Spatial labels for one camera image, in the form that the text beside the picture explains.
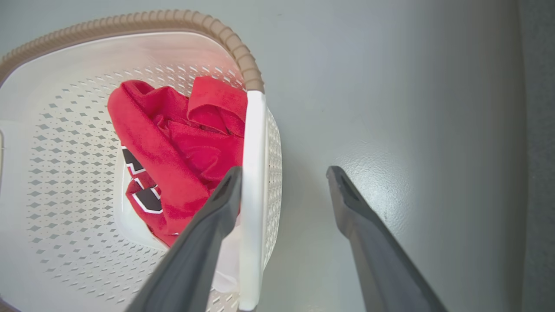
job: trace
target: white plastic basket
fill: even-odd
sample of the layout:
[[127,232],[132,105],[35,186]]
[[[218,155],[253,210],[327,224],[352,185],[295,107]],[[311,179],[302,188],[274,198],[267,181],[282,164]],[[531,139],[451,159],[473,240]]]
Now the white plastic basket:
[[130,14],[61,30],[3,59],[3,300],[23,312],[125,309],[165,252],[125,209],[108,96],[128,79],[189,95],[195,77],[210,75],[244,88],[248,109],[241,297],[213,290],[206,309],[256,307],[278,231],[280,136],[254,59],[220,25],[191,11]]

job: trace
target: folded fabric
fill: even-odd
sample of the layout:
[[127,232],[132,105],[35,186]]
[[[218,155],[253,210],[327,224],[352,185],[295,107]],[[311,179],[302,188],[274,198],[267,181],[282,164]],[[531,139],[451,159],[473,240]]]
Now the folded fabric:
[[126,195],[150,231],[171,246],[227,171],[243,161],[247,97],[212,77],[191,96],[129,80],[108,112],[132,175]]

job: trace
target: red garment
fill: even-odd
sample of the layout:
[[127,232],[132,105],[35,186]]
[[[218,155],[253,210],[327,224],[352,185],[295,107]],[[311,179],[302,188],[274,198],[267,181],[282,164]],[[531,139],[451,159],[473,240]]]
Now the red garment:
[[[241,165],[246,105],[243,90],[212,77],[197,77],[190,99],[171,87],[154,89],[138,80],[122,83],[110,95],[115,131],[139,163],[128,163],[133,180],[127,197],[169,246],[227,171]],[[137,201],[152,194],[161,211],[145,210]]]

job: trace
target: gray surface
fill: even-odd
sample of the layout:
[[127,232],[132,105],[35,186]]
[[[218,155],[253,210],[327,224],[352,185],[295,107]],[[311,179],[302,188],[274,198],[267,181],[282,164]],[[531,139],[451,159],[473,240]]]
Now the gray surface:
[[158,8],[212,14],[256,56],[281,130],[260,312],[363,311],[325,172],[342,166],[451,311],[517,311],[526,214],[516,1],[0,0],[0,53]]
[[523,311],[555,311],[555,2],[521,1],[529,200]]

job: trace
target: beige braided rim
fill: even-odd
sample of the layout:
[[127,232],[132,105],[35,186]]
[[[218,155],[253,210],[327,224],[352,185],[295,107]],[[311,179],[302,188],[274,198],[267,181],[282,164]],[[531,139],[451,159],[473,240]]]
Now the beige braided rim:
[[52,32],[6,54],[0,63],[0,87],[19,66],[48,53],[97,39],[135,33],[195,32],[221,44],[235,59],[247,90],[264,93],[255,58],[239,36],[218,19],[190,10],[134,13],[95,19]]

